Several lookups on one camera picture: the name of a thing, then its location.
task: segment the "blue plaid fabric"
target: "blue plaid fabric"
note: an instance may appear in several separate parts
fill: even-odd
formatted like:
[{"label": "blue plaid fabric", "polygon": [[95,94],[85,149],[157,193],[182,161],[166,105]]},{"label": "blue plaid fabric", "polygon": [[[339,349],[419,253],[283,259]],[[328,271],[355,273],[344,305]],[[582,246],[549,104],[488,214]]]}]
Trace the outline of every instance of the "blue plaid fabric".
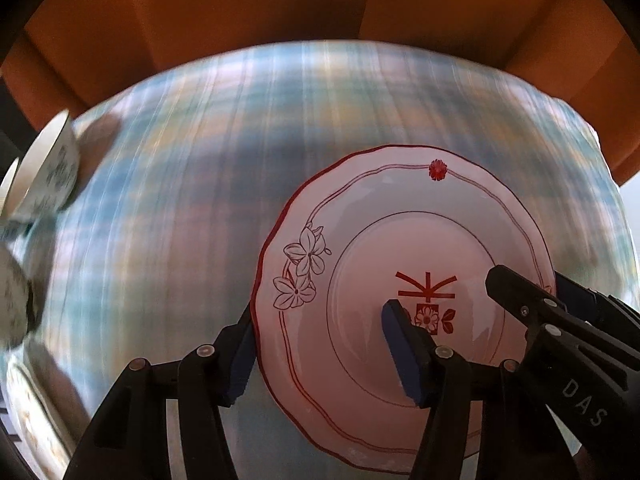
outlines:
[{"label": "blue plaid fabric", "polygon": [[[156,75],[75,127],[78,190],[12,250],[42,308],[27,354],[76,436],[132,358],[179,359],[236,322],[296,188],[382,144],[430,144],[487,168],[536,220],[556,270],[640,306],[596,133],[497,70],[391,44],[274,44]],[[240,478],[397,478],[317,450],[257,367],[222,416]]]}]

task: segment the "red floral plate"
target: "red floral plate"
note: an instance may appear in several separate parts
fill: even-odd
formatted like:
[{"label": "red floral plate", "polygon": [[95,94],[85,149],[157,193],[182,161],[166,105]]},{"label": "red floral plate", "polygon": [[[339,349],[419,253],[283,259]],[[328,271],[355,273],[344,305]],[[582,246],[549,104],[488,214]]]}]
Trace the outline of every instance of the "red floral plate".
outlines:
[{"label": "red floral plate", "polygon": [[[429,146],[355,153],[304,184],[258,262],[258,362],[280,407],[319,448],[410,471],[428,410],[405,396],[380,312],[397,298],[438,344],[484,364],[520,360],[524,328],[486,294],[504,264],[555,293],[536,223],[483,168]],[[466,452],[479,447],[472,407]]]}]

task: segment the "flower outline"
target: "flower outline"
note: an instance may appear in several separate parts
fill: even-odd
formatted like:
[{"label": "flower outline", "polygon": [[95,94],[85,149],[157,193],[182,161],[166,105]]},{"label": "flower outline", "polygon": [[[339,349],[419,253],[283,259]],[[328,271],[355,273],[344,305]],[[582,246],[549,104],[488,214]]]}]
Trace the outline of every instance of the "flower outline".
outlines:
[{"label": "flower outline", "polygon": [[273,285],[280,292],[273,302],[273,306],[278,310],[302,306],[313,301],[316,296],[316,286],[311,282],[309,274],[296,276],[293,281],[278,276],[273,279]]},{"label": "flower outline", "polygon": [[320,256],[323,253],[331,254],[331,251],[326,248],[322,226],[311,230],[311,226],[306,225],[300,233],[299,241],[285,246],[284,253],[295,264],[296,275],[304,276],[310,272],[322,274],[324,260]]}]

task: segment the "white plate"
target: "white plate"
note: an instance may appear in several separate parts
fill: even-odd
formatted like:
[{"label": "white plate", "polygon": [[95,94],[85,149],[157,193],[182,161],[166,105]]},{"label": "white plate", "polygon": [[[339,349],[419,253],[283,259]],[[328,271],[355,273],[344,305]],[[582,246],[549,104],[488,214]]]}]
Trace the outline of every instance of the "white plate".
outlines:
[{"label": "white plate", "polygon": [[6,388],[20,438],[47,479],[62,480],[75,443],[30,371],[14,356],[8,364]]},{"label": "white plate", "polygon": [[18,169],[18,164],[20,163],[20,158],[16,158],[9,169],[4,174],[4,178],[2,179],[2,184],[0,184],[0,213],[2,209],[4,209],[4,200],[6,199],[7,194],[9,193],[9,189],[11,188],[11,184],[14,182],[15,171]]},{"label": "white plate", "polygon": [[[260,254],[252,314],[271,393],[326,452],[410,471],[428,410],[402,390],[382,306],[397,298],[467,359],[520,360],[524,327],[484,289],[497,264],[555,293],[539,229],[486,170],[429,146],[344,158],[295,193]],[[467,454],[479,447],[479,408]]]},{"label": "white plate", "polygon": [[29,296],[30,285],[22,267],[0,242],[0,349],[17,347],[24,339],[29,327]]},{"label": "white plate", "polygon": [[55,213],[76,183],[79,157],[69,110],[64,110],[47,123],[27,150],[0,216],[33,222]]}]

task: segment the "red flower emblem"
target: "red flower emblem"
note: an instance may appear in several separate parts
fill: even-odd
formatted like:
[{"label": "red flower emblem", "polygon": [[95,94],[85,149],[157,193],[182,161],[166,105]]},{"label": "red flower emblem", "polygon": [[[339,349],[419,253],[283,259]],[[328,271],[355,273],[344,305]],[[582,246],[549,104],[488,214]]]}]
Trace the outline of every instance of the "red flower emblem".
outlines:
[{"label": "red flower emblem", "polygon": [[433,180],[442,180],[446,174],[447,174],[447,165],[444,162],[442,162],[439,158],[434,160],[429,165],[429,176]]},{"label": "red flower emblem", "polygon": [[426,328],[431,335],[438,335],[438,306],[425,304],[415,314],[414,325]]}]

